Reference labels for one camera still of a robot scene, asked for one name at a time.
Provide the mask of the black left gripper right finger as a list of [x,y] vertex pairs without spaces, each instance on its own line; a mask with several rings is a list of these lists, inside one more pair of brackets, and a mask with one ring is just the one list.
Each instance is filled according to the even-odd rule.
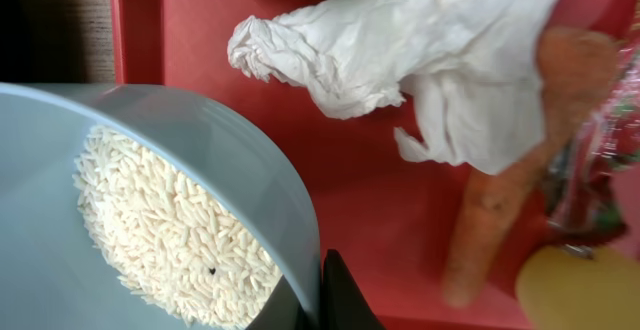
[[335,249],[324,259],[321,300],[323,330],[384,330]]

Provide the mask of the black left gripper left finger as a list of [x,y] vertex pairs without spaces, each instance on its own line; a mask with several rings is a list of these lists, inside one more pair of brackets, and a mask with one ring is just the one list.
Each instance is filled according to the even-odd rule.
[[299,330],[303,310],[296,294],[282,276],[256,318],[246,330]]

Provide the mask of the white rice pile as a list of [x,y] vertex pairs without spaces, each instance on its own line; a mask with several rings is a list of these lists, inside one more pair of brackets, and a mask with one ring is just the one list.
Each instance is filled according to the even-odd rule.
[[74,160],[84,226],[120,283],[186,324],[245,329],[281,279],[253,234],[173,164],[104,126]]

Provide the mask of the yellow plastic cup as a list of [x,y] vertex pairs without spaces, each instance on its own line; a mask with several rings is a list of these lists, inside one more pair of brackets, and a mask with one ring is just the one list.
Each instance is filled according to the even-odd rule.
[[639,262],[609,247],[544,247],[522,267],[515,291],[535,329],[639,330]]

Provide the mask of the light blue bowl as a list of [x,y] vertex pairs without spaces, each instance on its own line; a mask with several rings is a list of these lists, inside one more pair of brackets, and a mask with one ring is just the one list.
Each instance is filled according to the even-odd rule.
[[77,210],[75,157],[106,124],[196,180],[252,232],[320,325],[321,251],[310,196],[257,127],[198,94],[159,85],[1,87],[1,325],[5,329],[181,330],[123,287]]

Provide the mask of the white paper napkin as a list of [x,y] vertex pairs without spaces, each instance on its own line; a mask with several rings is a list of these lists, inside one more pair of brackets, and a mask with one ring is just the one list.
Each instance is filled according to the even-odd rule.
[[410,162],[496,174],[545,137],[535,55],[557,0],[327,0],[249,17],[232,67],[307,89],[329,118],[414,102],[418,136],[396,129]]

